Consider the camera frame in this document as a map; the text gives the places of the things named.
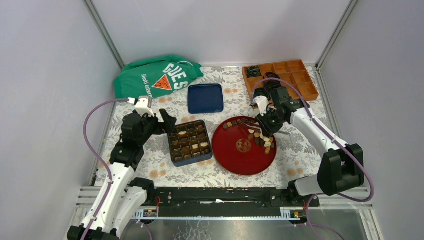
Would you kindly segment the blue box lid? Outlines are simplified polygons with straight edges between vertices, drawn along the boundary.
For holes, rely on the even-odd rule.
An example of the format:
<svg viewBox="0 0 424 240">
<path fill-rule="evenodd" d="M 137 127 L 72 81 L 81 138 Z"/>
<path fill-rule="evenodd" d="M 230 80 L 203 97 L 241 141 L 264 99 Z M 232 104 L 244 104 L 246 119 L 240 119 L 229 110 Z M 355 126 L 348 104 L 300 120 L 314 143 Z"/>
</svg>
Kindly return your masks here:
<svg viewBox="0 0 424 240">
<path fill-rule="evenodd" d="M 212 114 L 224 110 L 223 88 L 218 83 L 188 87 L 187 107 L 190 114 Z"/>
</svg>

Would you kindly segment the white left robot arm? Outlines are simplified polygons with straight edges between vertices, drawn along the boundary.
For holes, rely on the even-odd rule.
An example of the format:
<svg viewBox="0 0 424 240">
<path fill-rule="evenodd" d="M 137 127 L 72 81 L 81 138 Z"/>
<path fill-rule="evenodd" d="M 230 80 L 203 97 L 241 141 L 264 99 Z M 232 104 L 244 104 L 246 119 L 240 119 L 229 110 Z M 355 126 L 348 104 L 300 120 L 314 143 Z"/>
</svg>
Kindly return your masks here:
<svg viewBox="0 0 424 240">
<path fill-rule="evenodd" d="M 155 114 L 140 115 L 137 111 L 123 118 L 120 139 L 105 166 L 108 177 L 81 224 L 69 228 L 67 239 L 118 240 L 137 209 L 154 202 L 153 181 L 133 176 L 150 137 L 170 134 L 175 128 L 177 119 L 165 109 L 159 112 L 163 121 Z"/>
</svg>

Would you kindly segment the blue chocolate box with tray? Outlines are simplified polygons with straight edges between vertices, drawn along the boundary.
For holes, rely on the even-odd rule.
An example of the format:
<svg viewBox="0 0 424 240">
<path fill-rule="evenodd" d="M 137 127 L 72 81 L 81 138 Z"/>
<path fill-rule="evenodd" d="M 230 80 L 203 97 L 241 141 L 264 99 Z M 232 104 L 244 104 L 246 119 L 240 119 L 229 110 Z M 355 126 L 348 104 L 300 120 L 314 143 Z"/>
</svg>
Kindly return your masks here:
<svg viewBox="0 0 424 240">
<path fill-rule="evenodd" d="M 211 140 L 203 120 L 178 124 L 167 137 L 171 162 L 175 167 L 200 163 L 213 157 Z"/>
</svg>

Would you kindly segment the silver metal tongs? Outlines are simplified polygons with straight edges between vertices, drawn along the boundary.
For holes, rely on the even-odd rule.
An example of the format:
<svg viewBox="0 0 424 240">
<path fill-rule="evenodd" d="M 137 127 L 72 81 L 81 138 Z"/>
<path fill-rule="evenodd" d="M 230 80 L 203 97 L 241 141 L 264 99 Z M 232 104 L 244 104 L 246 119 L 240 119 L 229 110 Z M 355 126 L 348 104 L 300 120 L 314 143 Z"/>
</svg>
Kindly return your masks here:
<svg viewBox="0 0 424 240">
<path fill-rule="evenodd" d="M 249 130 L 254 130 L 256 132 L 261 132 L 261 133 L 263 132 L 261 126 L 258 123 L 250 121 L 247 118 L 241 118 L 241 119 L 237 120 L 237 123 L 241 127 L 246 127 Z"/>
</svg>

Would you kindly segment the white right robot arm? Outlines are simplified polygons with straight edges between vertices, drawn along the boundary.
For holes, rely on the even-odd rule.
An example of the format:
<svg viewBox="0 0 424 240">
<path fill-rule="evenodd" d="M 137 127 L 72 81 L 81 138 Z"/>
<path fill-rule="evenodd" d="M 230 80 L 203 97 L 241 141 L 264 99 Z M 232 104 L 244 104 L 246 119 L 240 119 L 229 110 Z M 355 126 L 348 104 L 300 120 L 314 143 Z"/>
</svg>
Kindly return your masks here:
<svg viewBox="0 0 424 240">
<path fill-rule="evenodd" d="M 317 174 L 289 184 L 291 189 L 286 198 L 291 205 L 301 205 L 309 195 L 332 196 L 364 184 L 362 148 L 337 137 L 313 114 L 304 100 L 292 99 L 287 89 L 280 86 L 271 89 L 267 96 L 255 96 L 252 105 L 259 109 L 256 120 L 265 137 L 273 136 L 288 123 L 307 138 L 321 158 Z"/>
</svg>

